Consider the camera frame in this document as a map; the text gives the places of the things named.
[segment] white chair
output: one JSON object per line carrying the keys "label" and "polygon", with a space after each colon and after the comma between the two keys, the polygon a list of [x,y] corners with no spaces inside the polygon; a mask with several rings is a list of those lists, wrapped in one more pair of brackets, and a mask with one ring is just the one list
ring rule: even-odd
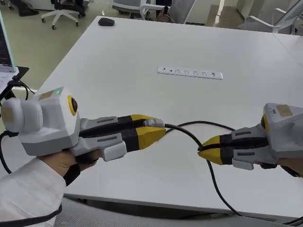
{"label": "white chair", "polygon": [[64,0],[54,0],[52,1],[52,4],[55,5],[55,11],[49,12],[49,13],[45,13],[41,16],[41,20],[43,23],[45,23],[45,17],[49,17],[49,16],[53,16],[55,15],[55,18],[53,19],[53,24],[52,24],[52,29],[56,30],[56,22],[58,21],[58,19],[60,18],[60,16],[66,16],[69,19],[72,19],[73,21],[76,22],[76,26],[79,27],[79,21],[77,18],[73,17],[71,14],[77,14],[78,18],[81,18],[81,15],[79,12],[77,11],[72,11],[72,10],[65,10],[62,7],[62,3],[65,2]]}
{"label": "white chair", "polygon": [[[169,17],[171,18],[172,22],[176,24],[185,24],[195,2],[196,0],[173,0],[173,3],[169,8]],[[140,14],[141,17],[145,19],[145,15],[148,10],[162,10],[163,8],[164,6],[147,4],[145,1],[142,1],[140,6]]]}
{"label": "white chair", "polygon": [[300,13],[303,11],[303,0],[299,0],[296,4],[294,4],[287,12],[284,10],[281,10],[279,8],[275,9],[275,13],[282,14],[282,17],[277,21],[274,22],[274,14],[272,17],[272,23],[267,23],[255,16],[248,16],[245,19],[245,30],[250,30],[249,23],[252,21],[256,21],[257,23],[260,23],[267,28],[271,30],[272,33],[278,33],[281,29],[291,26],[295,20],[298,18]]}
{"label": "white chair", "polygon": [[111,7],[119,12],[130,13],[130,18],[134,14],[140,13],[140,6],[144,3],[156,4],[156,0],[112,0]]}

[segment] yellow label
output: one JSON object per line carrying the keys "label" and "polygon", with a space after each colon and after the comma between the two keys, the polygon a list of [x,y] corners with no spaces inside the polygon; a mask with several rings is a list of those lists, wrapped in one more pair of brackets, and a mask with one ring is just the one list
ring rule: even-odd
{"label": "yellow label", "polygon": [[14,122],[13,110],[9,107],[2,108],[1,116],[3,122]]}
{"label": "yellow label", "polygon": [[291,117],[293,115],[288,105],[276,105],[281,117]]}
{"label": "yellow label", "polygon": [[154,117],[149,117],[141,114],[133,114],[131,115],[133,121],[142,120],[142,119],[155,119]]}
{"label": "yellow label", "polygon": [[268,125],[268,120],[267,120],[266,114],[263,114],[263,119],[264,119],[264,124],[265,124],[265,130],[268,132],[269,125]]}
{"label": "yellow label", "polygon": [[53,90],[41,94],[39,97],[39,101],[45,98],[49,98],[50,96],[52,96],[52,94],[53,94]]}

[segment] handle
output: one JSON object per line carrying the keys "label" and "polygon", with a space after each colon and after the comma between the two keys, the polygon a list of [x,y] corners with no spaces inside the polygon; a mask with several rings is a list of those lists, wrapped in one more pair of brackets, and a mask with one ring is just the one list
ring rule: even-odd
{"label": "handle", "polygon": [[91,165],[96,161],[97,159],[94,159],[91,153],[86,153],[83,155],[76,156],[77,164],[72,165],[63,177],[66,186],[70,185],[80,175],[81,169],[79,164]]}

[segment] white plastic casing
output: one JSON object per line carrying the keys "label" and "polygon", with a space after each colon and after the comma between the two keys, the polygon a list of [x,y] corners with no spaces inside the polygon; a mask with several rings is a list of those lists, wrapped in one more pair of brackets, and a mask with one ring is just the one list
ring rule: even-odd
{"label": "white plastic casing", "polygon": [[19,139],[22,143],[40,143],[71,136],[76,128],[77,114],[73,115],[68,102],[69,89],[61,87],[40,95],[31,101],[42,108],[43,126],[38,132],[22,131]]}
{"label": "white plastic casing", "polygon": [[102,158],[106,162],[123,157],[126,154],[126,151],[126,144],[124,141],[101,150]]}

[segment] white table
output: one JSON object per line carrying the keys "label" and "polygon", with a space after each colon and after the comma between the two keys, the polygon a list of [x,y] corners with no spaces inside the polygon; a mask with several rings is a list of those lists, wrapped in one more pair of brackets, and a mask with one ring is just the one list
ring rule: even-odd
{"label": "white table", "polygon": [[303,36],[273,34],[294,59],[303,65]]}
{"label": "white table", "polygon": [[[206,120],[241,128],[259,123],[266,102],[303,106],[302,68],[271,33],[121,18],[114,18],[114,27],[100,27],[98,20],[39,90],[69,87],[81,117],[137,113],[172,124]],[[158,66],[216,70],[224,80],[158,74]],[[201,141],[227,133],[206,125],[188,129]],[[16,139],[6,138],[3,151],[13,169],[29,159]],[[303,181],[281,168],[247,171],[214,165],[214,171],[223,196],[239,212],[302,215]],[[124,158],[99,161],[66,194],[228,212],[197,145],[180,132]]]}

